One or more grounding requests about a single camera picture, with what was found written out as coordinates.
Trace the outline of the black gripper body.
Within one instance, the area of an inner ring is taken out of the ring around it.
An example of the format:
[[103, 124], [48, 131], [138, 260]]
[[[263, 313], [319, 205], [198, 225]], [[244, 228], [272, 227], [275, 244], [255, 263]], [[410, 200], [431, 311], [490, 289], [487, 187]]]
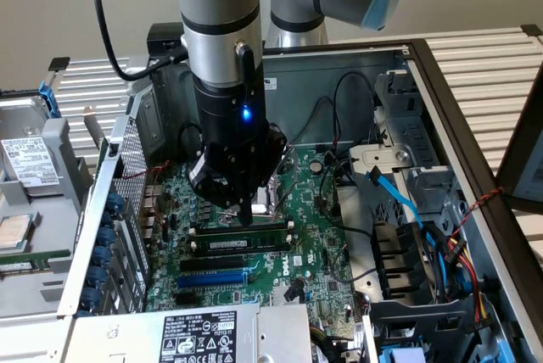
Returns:
[[227, 181], [236, 198], [247, 198], [258, 184], [250, 166], [266, 134], [264, 83], [213, 87], [193, 80], [200, 125], [203, 129], [204, 161]]

